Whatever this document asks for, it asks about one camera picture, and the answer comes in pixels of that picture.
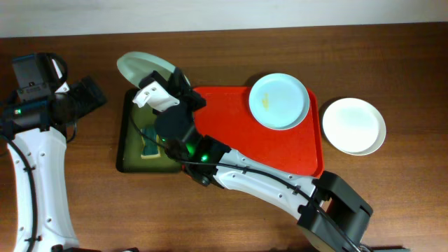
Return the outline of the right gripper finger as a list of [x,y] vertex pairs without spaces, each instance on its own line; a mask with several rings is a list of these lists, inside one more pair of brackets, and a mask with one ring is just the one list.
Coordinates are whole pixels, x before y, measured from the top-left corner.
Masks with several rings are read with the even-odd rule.
[[168,80],[168,91],[169,92],[189,92],[190,84],[187,78],[183,74],[182,70],[178,67],[174,69]]
[[147,77],[143,78],[138,87],[145,88],[147,85],[150,85],[153,82],[157,82],[163,88],[168,88],[168,81],[157,71],[153,71]]

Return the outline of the light green plate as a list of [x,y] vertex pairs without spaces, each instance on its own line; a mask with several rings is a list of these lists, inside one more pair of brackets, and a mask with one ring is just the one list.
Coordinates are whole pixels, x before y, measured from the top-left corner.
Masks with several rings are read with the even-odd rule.
[[117,67],[119,72],[136,87],[153,71],[157,71],[168,81],[176,68],[167,60],[146,52],[125,53],[117,60]]

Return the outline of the green yellow sponge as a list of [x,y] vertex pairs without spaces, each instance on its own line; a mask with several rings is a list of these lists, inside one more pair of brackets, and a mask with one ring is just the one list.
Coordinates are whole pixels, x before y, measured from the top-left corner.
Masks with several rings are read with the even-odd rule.
[[141,151],[142,159],[153,159],[161,156],[161,148],[158,146],[160,138],[157,135],[154,126],[148,126],[141,129],[143,147]]

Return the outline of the light blue plate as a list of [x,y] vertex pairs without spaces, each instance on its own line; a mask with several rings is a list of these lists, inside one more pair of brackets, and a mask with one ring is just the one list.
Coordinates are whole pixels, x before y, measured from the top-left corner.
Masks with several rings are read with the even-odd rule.
[[271,130],[290,130],[298,126],[310,109],[306,87],[286,73],[271,73],[255,82],[248,96],[252,116]]

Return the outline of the white plate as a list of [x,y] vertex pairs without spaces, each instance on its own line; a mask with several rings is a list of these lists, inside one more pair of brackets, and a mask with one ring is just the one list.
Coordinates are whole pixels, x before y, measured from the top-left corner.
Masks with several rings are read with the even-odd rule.
[[330,144],[349,155],[369,155],[386,139],[382,114],[370,103],[357,98],[342,98],[331,103],[323,113],[322,128]]

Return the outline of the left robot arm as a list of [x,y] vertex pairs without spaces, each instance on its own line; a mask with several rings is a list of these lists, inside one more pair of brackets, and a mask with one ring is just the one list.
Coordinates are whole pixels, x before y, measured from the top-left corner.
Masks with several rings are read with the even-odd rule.
[[64,159],[67,125],[106,103],[87,76],[66,92],[7,106],[1,138],[15,172],[15,251],[81,251],[69,213]]

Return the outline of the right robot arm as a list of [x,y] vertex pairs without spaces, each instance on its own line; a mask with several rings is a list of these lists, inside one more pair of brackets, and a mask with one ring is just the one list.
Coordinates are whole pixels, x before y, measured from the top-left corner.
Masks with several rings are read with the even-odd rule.
[[157,71],[138,80],[133,102],[149,105],[156,116],[155,145],[183,165],[203,186],[214,184],[260,198],[292,215],[319,251],[370,251],[362,243],[372,207],[340,176],[318,178],[286,173],[253,161],[238,150],[197,131],[193,112],[206,105],[182,70],[168,78]]

